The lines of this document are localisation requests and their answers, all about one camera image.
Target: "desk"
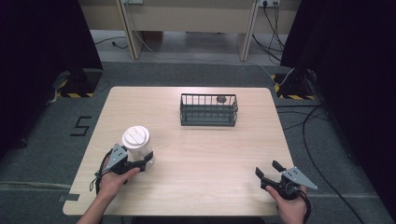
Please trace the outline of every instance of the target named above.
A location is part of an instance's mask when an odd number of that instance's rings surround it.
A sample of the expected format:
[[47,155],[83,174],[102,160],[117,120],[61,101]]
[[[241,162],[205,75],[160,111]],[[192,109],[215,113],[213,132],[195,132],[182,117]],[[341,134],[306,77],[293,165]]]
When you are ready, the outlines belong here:
[[236,33],[240,60],[247,57],[256,0],[145,0],[143,5],[122,2],[118,0],[134,59],[139,58],[143,45],[137,31]]
[[[181,126],[181,93],[236,94],[235,127]],[[116,216],[252,216],[277,214],[255,168],[280,179],[272,160],[292,167],[272,95],[264,88],[116,87],[108,95],[70,189],[64,213],[82,215],[95,197],[90,182],[105,154],[131,126],[151,135],[156,161],[130,179],[107,208]]]

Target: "gray floor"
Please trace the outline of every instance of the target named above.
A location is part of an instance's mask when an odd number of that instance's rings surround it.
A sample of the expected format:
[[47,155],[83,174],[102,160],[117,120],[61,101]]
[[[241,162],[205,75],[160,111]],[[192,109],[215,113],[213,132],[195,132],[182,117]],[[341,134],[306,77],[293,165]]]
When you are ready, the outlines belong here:
[[[123,36],[123,32],[92,31],[92,36],[95,42],[100,42]],[[257,37],[266,45],[271,41],[269,35]],[[314,108],[312,105],[320,101],[277,98],[269,75],[288,72],[290,68],[271,62],[254,42],[247,63],[240,62],[235,39],[236,36],[230,34],[165,33],[163,43],[148,43],[154,52],[144,49],[138,61],[131,59],[128,49],[112,46],[112,41],[125,46],[123,38],[98,44],[105,70],[93,97],[58,98],[37,121],[28,137],[28,147],[9,151],[0,162],[0,223],[75,223],[78,220],[63,214],[62,198],[73,183],[109,89],[119,85],[270,89],[293,161],[318,185],[318,191],[309,191],[313,211],[308,223],[359,223],[320,176],[314,163],[365,223],[393,223],[363,170],[348,157],[326,108],[319,108],[316,117],[305,124],[308,149],[305,148],[302,122]],[[70,133],[80,132],[75,124],[81,116],[91,117],[81,123],[90,128],[85,136],[72,137]],[[267,223],[280,222],[278,217],[263,219]],[[121,223],[121,219],[105,217],[105,223]]]

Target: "black wire basket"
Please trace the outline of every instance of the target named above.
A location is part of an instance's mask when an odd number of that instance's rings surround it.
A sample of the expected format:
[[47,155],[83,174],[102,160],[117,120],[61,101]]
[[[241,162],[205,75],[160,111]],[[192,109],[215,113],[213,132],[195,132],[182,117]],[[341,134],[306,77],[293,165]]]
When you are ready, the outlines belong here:
[[236,112],[235,94],[181,94],[182,126],[235,126]]

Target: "black strap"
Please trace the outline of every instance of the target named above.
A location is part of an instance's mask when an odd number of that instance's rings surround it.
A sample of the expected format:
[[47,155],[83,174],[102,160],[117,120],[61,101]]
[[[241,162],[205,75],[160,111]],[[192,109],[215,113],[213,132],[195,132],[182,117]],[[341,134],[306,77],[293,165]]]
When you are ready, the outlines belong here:
[[304,216],[304,223],[306,223],[306,221],[309,219],[309,216],[311,216],[311,202],[309,202],[308,197],[303,191],[299,190],[297,193],[304,200],[306,205],[306,212]]

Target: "power outlet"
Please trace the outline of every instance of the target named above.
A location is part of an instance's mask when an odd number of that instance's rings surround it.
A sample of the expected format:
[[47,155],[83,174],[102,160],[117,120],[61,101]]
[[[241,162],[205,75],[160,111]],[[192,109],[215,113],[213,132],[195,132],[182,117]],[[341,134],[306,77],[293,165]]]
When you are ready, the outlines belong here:
[[126,5],[143,5],[143,0],[123,0]]
[[259,0],[259,7],[263,7],[264,1],[267,2],[267,7],[275,7],[276,3],[279,6],[279,0]]

